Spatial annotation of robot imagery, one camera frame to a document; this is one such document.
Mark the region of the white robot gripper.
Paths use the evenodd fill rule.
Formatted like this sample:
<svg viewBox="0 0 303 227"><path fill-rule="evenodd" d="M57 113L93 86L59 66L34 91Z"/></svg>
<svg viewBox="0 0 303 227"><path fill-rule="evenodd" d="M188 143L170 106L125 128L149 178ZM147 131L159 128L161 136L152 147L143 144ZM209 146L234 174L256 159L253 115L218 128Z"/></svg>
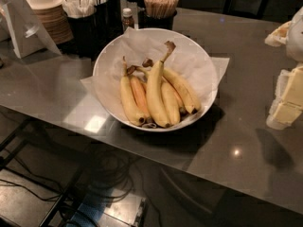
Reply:
<svg viewBox="0 0 303 227"><path fill-rule="evenodd" d="M264 42L274 47L286 44L287 56L303 62L303 7L294 15L291 22L279 26L265 38ZM292 71L280 72L275 96L266 124L272 129L284 130L303 113L303 65L297 65Z"/></svg>

